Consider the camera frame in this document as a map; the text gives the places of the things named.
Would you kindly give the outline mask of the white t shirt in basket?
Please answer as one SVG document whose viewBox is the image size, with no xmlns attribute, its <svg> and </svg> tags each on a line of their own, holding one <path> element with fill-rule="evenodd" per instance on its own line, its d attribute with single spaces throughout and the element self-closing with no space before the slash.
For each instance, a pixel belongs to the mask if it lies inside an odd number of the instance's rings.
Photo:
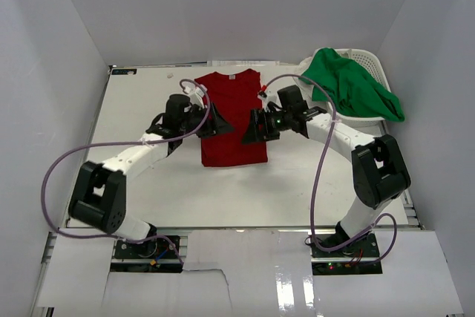
<svg viewBox="0 0 475 317">
<path fill-rule="evenodd" d="M 305 71 L 307 71 L 313 61 L 314 56 L 308 56 L 307 58 L 303 59 L 295 68 L 294 70 L 294 82 L 298 85 L 313 85 L 312 81 L 307 79 L 302 79 L 304 76 Z"/>
</svg>

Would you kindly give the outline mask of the black label sticker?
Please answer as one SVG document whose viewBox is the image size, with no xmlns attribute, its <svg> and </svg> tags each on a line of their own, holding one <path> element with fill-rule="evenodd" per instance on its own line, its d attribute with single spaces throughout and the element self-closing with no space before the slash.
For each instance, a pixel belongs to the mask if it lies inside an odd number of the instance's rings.
<svg viewBox="0 0 475 317">
<path fill-rule="evenodd" d="M 136 68 L 114 68 L 111 70 L 112 76 L 122 76 L 122 75 L 135 75 L 137 73 Z"/>
</svg>

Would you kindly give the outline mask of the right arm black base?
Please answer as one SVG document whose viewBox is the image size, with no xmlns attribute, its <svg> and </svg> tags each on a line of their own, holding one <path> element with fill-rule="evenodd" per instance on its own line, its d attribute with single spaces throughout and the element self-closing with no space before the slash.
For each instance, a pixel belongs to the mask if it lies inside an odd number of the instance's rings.
<svg viewBox="0 0 475 317">
<path fill-rule="evenodd" d="M 311 249 L 312 274 L 314 276 L 381 275 L 381 263 L 373 263 L 380 256 L 376 236 L 373 233 L 355 243 L 334 252 L 319 250 L 308 236 L 304 243 Z"/>
</svg>

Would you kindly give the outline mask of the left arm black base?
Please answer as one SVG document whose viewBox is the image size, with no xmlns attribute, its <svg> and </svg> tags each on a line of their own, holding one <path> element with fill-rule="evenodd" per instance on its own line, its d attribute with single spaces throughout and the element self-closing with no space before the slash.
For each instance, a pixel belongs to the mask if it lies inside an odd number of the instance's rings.
<svg viewBox="0 0 475 317">
<path fill-rule="evenodd" d="M 114 247 L 110 271 L 130 273 L 181 273 L 182 264 L 178 261 L 172 244 L 180 250 L 180 236 L 169 235 L 169 243 L 156 239 L 142 244 L 119 241 Z"/>
</svg>

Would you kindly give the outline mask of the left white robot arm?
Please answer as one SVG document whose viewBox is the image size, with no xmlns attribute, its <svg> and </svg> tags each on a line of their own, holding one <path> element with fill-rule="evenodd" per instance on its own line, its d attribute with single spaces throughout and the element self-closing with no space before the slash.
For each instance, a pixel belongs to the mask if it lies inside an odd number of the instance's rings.
<svg viewBox="0 0 475 317">
<path fill-rule="evenodd" d="M 184 94 L 172 94 L 139 144 L 101 163 L 82 164 L 68 207 L 70 217 L 107 235 L 142 243 L 156 228 L 127 213 L 127 182 L 170 156 L 187 134 L 203 139 L 233 131 L 214 103 L 193 103 Z"/>
</svg>

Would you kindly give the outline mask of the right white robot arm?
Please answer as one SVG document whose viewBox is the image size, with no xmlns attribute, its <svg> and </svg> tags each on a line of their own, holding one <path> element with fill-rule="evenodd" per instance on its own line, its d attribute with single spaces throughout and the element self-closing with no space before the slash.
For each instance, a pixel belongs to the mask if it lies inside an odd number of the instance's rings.
<svg viewBox="0 0 475 317">
<path fill-rule="evenodd" d="M 356 198 L 337 222 L 333 235 L 313 245 L 322 252 L 334 252 L 357 241 L 384 218 L 383 210 L 411 184 L 410 175 L 396 139 L 389 134 L 374 137 L 339 122 L 318 106 L 309 107 L 297 85 L 287 86 L 274 96 L 258 92 L 262 108 L 253 109 L 244 144 L 277 140 L 291 130 L 322 143 L 323 153 L 339 153 L 352 165 Z"/>
</svg>

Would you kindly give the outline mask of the red t shirt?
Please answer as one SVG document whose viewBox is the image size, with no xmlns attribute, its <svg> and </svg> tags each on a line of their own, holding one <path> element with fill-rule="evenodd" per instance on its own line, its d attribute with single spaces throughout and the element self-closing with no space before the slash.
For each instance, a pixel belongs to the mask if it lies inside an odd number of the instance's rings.
<svg viewBox="0 0 475 317">
<path fill-rule="evenodd" d="M 261 74 L 253 69 L 235 74 L 213 72 L 195 82 L 207 89 L 217 112 L 233 127 L 228 134 L 201 140 L 203 166 L 218 168 L 266 163 L 266 143 L 244 145 L 241 142 L 249 125 L 251 110 L 262 107 L 258 99 Z"/>
</svg>

